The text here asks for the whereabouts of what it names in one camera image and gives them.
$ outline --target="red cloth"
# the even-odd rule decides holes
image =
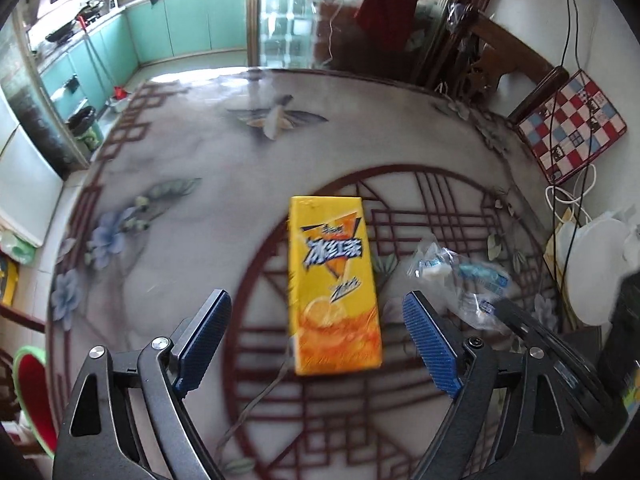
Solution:
[[[380,48],[402,51],[412,32],[418,0],[364,0],[356,22]]]

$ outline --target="red and white checkered box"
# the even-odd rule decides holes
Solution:
[[[520,123],[520,130],[549,182],[561,184],[616,142],[626,132],[626,123],[582,70],[557,99],[553,124],[551,97]]]

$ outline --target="yellow drink carton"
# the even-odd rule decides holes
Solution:
[[[361,199],[292,197],[289,327],[298,375],[354,372],[382,364]]]

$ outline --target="bottle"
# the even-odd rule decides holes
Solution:
[[[118,0],[109,0],[109,12],[118,8]]]
[[[36,248],[11,231],[0,231],[0,250],[21,265],[31,265],[36,257]]]

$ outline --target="green rim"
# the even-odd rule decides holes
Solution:
[[[20,361],[25,355],[34,356],[42,366],[46,366],[47,354],[42,348],[37,348],[35,346],[23,346],[18,350],[18,352],[14,357],[14,371],[18,369],[18,367],[20,366]],[[18,382],[17,373],[14,373],[14,387],[15,387],[15,395],[18,397],[18,402],[20,402],[20,407],[22,408],[22,412],[24,413],[24,416],[27,419],[29,426],[31,427],[33,436],[40,443],[40,445],[42,446],[42,449],[44,449],[47,455],[53,458],[54,456],[53,451],[49,449],[49,446],[47,446],[44,439],[40,436],[40,433],[38,432],[38,430],[36,430],[36,428],[34,427],[33,421],[31,420],[31,415],[29,414],[27,409],[25,409],[24,407],[24,399],[22,398],[22,391],[20,389],[20,383]]]

